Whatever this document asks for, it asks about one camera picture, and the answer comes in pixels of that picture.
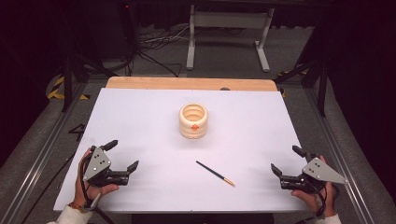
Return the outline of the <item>white board table cover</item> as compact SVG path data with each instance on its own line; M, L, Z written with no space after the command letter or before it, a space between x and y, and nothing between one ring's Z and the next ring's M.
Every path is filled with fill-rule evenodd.
M184 137L178 114L186 104L208 112L206 134ZM107 152L119 171L139 161L129 183L104 197L105 211L120 213L294 212L304 203L280 187L273 163L299 175L304 159L277 91L168 91L104 88L76 156L112 140ZM235 183L208 172L199 161Z

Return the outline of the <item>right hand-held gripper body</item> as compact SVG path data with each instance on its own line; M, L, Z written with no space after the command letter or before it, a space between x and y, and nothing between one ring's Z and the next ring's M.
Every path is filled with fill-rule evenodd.
M298 176L283 175L279 172L280 187L282 189L301 190L305 193L321 191L327 182L347 184L348 180L338 174L332 167L319 158L318 154L298 152L307 160Z

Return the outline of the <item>person's dark clothing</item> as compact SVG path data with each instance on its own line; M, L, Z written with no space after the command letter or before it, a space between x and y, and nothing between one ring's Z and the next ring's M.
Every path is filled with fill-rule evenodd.
M275 224L272 214L132 215L132 224Z

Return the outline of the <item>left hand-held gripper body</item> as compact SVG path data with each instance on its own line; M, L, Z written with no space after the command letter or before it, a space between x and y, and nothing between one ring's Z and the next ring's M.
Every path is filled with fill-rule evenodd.
M94 149L82 175L84 181L96 187L104 187L109 184L126 186L128 184L130 175L128 171L112 171L110 169L112 162L106 155L106 151L111 148L112 146L100 146Z

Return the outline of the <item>yellow black hazard tape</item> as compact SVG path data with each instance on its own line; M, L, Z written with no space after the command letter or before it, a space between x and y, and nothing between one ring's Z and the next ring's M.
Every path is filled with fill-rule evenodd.
M64 76L59 75L56 79L55 82L53 83L53 86L49 90L49 93L47 94L47 97L49 99L64 99L65 94L60 93L60 88L64 84Z
M285 76L287 73L289 73L289 71L282 71L282 72L278 73L276 77L283 77L283 76ZM306 70L306 71L303 71L303 72L299 72L297 75L299 75L299 76L305 76L306 74L307 74L307 70ZM280 88L279 91L280 91L282 97L285 98L285 97L286 97L286 92L285 92L284 88Z

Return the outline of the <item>black tripod stand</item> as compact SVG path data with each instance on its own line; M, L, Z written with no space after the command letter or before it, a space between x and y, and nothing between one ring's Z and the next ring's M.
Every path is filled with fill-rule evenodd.
M309 63L304 63L297 65L294 69L289 71L283 77L276 77L274 79L275 84L280 84L283 81L286 81L292 77L297 76L299 72L303 72L307 70L307 74L304 76L301 81L301 85L305 89L312 89L314 84L318 82L318 99L317 99L317 107L319 114L322 117L325 117L325 97L326 97L326 89L327 89L327 68L326 63L322 60L315 60Z
M59 28L60 41L63 49L64 75L64 108L65 112L79 96L73 96L72 79L85 84L90 76L85 64L107 77L116 74L104 68L99 57L93 31L87 15L88 4L91 0L56 0L59 9L61 25Z

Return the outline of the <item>black pencil with wooden tip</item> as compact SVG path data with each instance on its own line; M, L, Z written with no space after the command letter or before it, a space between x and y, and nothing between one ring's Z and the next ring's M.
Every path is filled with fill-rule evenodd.
M235 183L233 181L231 181L230 179L228 179L227 177L219 174L218 172L214 171L213 169L211 169L210 167L204 165L203 163L196 161L197 164L199 164L200 166L202 166L203 168L205 168L208 172L210 172L211 174L217 176L218 178L222 179L223 181L225 181L226 183L228 183L229 185L235 187Z

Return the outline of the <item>black device with red light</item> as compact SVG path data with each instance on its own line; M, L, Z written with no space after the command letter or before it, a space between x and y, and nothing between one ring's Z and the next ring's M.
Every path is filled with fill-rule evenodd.
M132 7L128 2L121 1L119 9L120 22L127 45L127 55L129 59L133 59L137 51L137 44Z

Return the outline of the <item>cream ribbed holder cup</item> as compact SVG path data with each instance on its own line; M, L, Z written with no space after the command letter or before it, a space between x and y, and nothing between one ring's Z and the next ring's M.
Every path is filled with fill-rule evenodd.
M190 139L198 139L206 134L208 112L200 104L186 104L178 114L180 133Z

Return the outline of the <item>aluminium floor rail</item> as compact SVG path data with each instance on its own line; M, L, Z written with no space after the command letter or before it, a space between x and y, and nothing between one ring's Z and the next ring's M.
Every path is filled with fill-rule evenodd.
M19 218L86 86L74 86L72 102L65 111L63 101L50 100L0 169L0 181L4 182L0 190L0 224L12 224Z
M321 115L317 106L317 97L315 93L310 89L304 89L307 100L313 110L315 111L316 117L318 119L318 123L322 131L325 133L325 136L330 145L330 154L332 155L332 159L337 167L337 170L347 179L346 184L346 192L349 196L350 201L357 213L357 216L362 224L374 224L373 217L361 195L361 191L355 181L354 176L350 172L349 167L347 166L347 162L345 160L344 155L342 154L342 150L339 147L335 136L332 132L331 126L327 119Z

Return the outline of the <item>white metal stand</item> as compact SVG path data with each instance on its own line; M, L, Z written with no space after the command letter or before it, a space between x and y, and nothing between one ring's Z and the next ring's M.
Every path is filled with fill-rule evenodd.
M190 9L190 39L187 53L186 68L194 68L195 56L195 28L243 28L243 29L261 29L262 37L254 42L254 47L262 67L262 71L267 73L270 66L267 61L263 46L268 35L270 24L275 10L269 8L265 13L236 13L236 12L203 12L198 11L195 5Z

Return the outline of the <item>person's left hand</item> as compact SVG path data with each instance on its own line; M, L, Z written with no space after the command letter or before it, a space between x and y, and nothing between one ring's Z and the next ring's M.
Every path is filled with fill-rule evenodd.
M88 148L78 163L78 177L76 180L75 187L75 196L72 201L73 204L78 206L83 206L87 203L87 200L94 200L96 198L100 199L101 197L118 190L120 187L115 184L109 184L104 187L88 187L87 183L84 182L85 188L81 186L81 177L80 177L80 169L83 167L83 160L91 154L91 150Z

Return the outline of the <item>person's right hand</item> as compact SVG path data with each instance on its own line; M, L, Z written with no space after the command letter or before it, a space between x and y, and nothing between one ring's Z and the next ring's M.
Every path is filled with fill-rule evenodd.
M325 209L323 211L323 215L325 217L335 216L336 212L333 206L334 189L331 182L326 183L326 189L324 189L321 194L322 197L325 198ZM307 194L301 190L295 189L291 192L291 195L302 200L306 204L307 208L314 213L318 212L320 207L324 204L318 201L319 196L317 194Z

